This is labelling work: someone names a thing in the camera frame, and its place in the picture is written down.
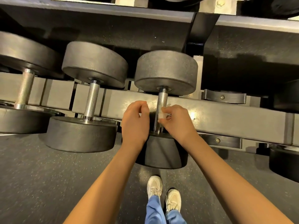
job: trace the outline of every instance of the person's right arm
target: person's right arm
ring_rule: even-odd
[[[174,105],[162,111],[171,117],[159,122],[195,160],[233,223],[293,223],[208,146],[196,132],[187,109]]]

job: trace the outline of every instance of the forearm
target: forearm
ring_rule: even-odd
[[[185,145],[233,223],[292,223],[198,135]]]
[[[103,173],[88,189],[64,224],[114,223],[139,149],[122,145]]]

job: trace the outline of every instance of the blue pants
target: blue pants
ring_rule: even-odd
[[[187,224],[178,210],[171,210],[166,213],[161,207],[161,202],[158,196],[151,196],[147,203],[147,215],[145,224]]]

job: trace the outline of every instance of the shoe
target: shoe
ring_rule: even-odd
[[[150,198],[153,195],[156,195],[160,198],[162,194],[162,180],[159,176],[153,175],[149,178],[147,182],[147,195]]]
[[[166,194],[166,212],[176,209],[180,212],[182,206],[182,199],[180,192],[177,189],[170,189]]]

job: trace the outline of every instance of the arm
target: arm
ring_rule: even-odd
[[[136,101],[129,105],[122,120],[121,148],[74,207],[64,224],[115,222],[129,175],[148,137],[149,113],[145,101]]]
[[[233,223],[292,223],[208,146],[197,134],[187,109],[174,105],[162,111],[171,117],[159,122],[195,160]]]

